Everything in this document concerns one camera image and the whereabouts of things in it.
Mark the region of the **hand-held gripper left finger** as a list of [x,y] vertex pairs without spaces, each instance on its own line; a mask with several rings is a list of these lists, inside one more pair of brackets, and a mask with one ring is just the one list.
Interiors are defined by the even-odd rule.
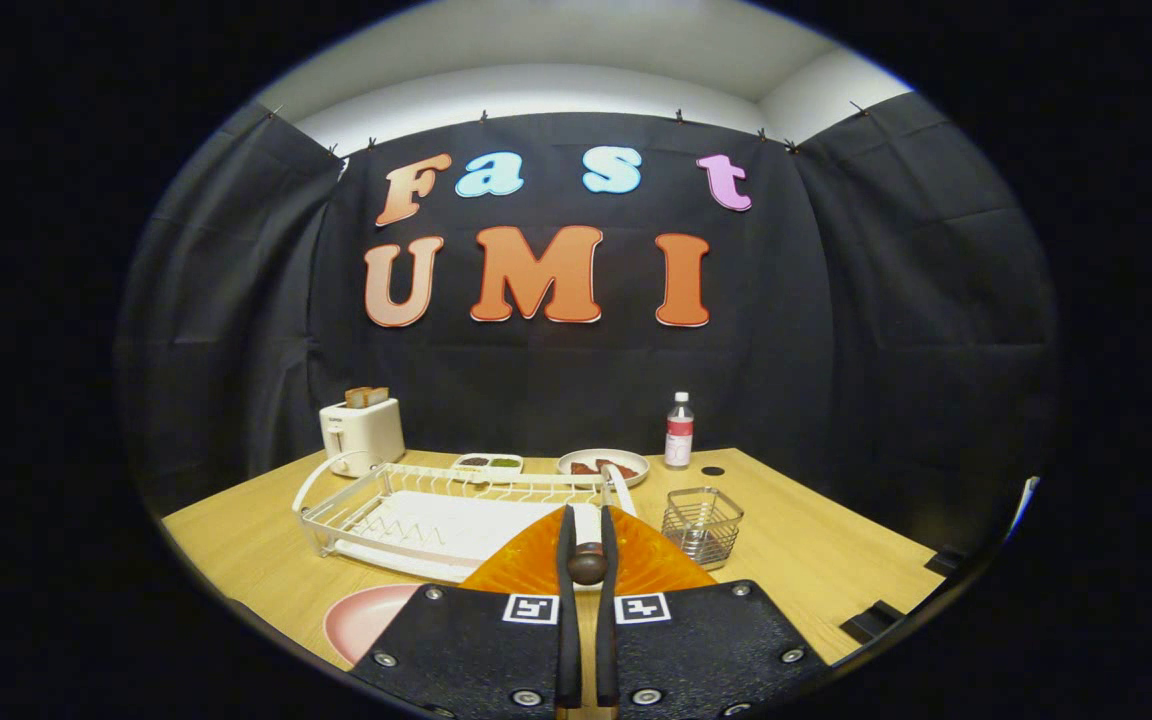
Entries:
[[531,537],[539,556],[521,577],[548,568],[553,588],[422,584],[366,646],[361,626],[348,626],[349,673],[433,717],[559,717],[579,707],[579,620],[566,569],[576,550],[573,507],[550,511],[516,538]]

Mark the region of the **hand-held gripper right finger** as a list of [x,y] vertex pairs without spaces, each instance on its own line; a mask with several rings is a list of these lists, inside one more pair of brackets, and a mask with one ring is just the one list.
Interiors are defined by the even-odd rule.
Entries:
[[658,530],[602,509],[596,702],[620,717],[770,714],[827,664],[753,579],[717,583]]

